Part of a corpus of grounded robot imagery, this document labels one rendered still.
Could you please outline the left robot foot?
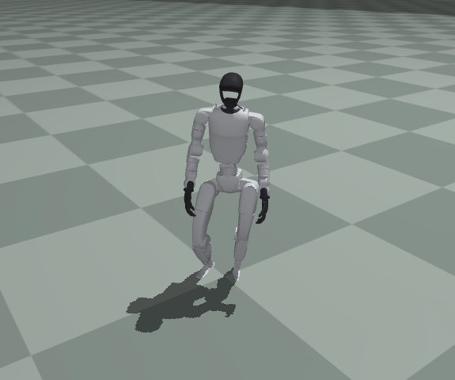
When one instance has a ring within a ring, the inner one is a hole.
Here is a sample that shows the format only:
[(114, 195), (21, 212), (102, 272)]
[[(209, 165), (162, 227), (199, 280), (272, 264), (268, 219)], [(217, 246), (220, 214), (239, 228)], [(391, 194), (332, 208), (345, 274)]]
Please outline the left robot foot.
[(235, 278), (235, 281), (238, 281), (240, 273), (241, 273), (241, 270), (239, 268), (236, 267), (233, 269), (233, 276)]

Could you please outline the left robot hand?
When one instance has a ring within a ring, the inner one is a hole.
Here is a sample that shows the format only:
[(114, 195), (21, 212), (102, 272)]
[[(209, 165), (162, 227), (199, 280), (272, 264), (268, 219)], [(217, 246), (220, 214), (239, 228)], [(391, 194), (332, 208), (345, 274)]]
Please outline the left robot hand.
[(260, 199), (262, 199), (262, 211), (260, 212), (259, 214), (259, 217), (261, 218), (258, 218), (256, 222), (256, 224), (261, 224), (261, 222), (263, 222), (266, 218), (266, 213), (267, 213), (267, 209), (268, 209), (268, 199), (270, 198), (270, 196), (268, 196), (267, 194), (267, 189), (266, 188), (261, 188), (260, 189)]

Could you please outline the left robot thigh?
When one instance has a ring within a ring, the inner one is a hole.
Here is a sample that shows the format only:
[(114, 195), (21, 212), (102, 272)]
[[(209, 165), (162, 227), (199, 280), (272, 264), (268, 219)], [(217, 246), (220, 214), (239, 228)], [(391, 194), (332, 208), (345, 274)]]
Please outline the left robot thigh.
[(234, 240), (247, 241), (256, 211), (259, 185), (255, 180), (241, 178), (241, 194), (239, 200), (238, 227), (235, 229)]

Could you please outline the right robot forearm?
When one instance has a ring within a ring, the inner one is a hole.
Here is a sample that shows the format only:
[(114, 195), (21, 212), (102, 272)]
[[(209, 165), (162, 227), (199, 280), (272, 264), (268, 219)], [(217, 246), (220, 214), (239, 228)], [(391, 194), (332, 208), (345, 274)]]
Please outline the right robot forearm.
[(188, 147), (188, 155), (187, 155), (187, 168), (185, 172), (185, 181), (184, 181), (184, 187), (187, 188), (187, 183), (189, 181), (192, 181), (194, 183), (195, 187), (195, 179), (197, 175), (197, 168), (199, 164), (199, 159), (196, 159), (195, 157), (191, 157), (191, 149), (192, 149), (192, 144), (189, 145)]

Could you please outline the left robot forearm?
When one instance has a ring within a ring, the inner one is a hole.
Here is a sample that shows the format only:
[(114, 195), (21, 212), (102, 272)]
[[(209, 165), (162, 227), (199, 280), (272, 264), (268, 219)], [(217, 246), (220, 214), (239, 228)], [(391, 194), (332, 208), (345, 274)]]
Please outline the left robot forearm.
[(269, 194), (270, 189), (268, 185), (270, 184), (270, 177), (269, 177), (269, 169), (270, 169), (270, 158), (269, 158), (269, 153), (266, 150), (265, 152), (265, 159), (266, 163), (259, 164), (257, 166), (258, 169), (258, 185), (259, 187), (259, 194), (260, 194), (260, 189), (261, 188), (266, 188), (267, 189), (267, 194)]

